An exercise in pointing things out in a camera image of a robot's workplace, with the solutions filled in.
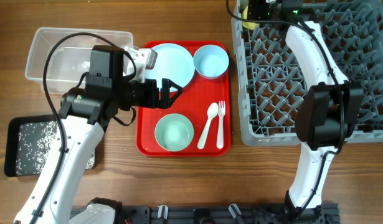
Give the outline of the yellow plastic cup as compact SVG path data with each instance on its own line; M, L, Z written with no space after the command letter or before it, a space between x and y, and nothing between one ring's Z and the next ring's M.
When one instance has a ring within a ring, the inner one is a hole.
M242 12L242 19L247 19L247 16L248 16L248 6ZM246 28L248 30L254 30L256 28L256 26L259 25L259 23L243 22L242 25L244 28Z

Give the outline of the green bowl with food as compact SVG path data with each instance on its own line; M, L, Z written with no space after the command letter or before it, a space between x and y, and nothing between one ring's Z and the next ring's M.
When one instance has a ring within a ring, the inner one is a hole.
M194 139L194 127L186 116L171 113L157 122L154 136L164 150L179 152L188 147Z

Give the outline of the light blue plate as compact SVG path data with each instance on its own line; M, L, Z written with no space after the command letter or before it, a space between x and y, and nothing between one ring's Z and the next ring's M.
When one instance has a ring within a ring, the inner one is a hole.
M157 53L152 70L146 70L146 79L156 80L161 88L162 79L170 79L185 88L193 79L195 66L191 53L178 44L164 43L151 48Z

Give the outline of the white plastic spoon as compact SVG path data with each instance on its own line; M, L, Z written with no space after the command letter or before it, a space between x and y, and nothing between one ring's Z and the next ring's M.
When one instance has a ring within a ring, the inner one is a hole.
M217 116L218 110L219 110L219 106L217 103L212 103L209 106L209 108L207 110L207 121L206 121L204 129L203 129L201 136L200 136L198 143L197 143L198 149L203 149L204 146L206 145L207 136L208 136L209 129L210 129L210 124L211 124L212 120Z

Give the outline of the light blue bowl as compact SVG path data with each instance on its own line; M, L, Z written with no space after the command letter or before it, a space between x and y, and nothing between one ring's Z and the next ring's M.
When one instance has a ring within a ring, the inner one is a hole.
M216 79L229 67L229 56L225 49L218 45L203 45L193 56L197 73L206 79Z

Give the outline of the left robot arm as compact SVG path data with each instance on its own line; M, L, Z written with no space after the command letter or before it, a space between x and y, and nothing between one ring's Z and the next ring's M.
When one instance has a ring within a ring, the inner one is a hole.
M91 200L74 217L70 214L87 162L118 111L166 109L182 94L182 87L167 78L158 88L156 80L139 82L135 73L124 76L123 62L129 57L117 46L93 47L90 69L82 76L85 88L71 88L54 111L57 139L14 223L125 223L121 202L105 198Z

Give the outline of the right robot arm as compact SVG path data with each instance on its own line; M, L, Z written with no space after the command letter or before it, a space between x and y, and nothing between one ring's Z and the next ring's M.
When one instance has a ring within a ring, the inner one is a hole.
M308 220L318 216L328 169L354 131L364 92L340 71L318 16L302 1L249 1L247 19L285 36L308 87L295 121L301 156L285 210L289 220Z

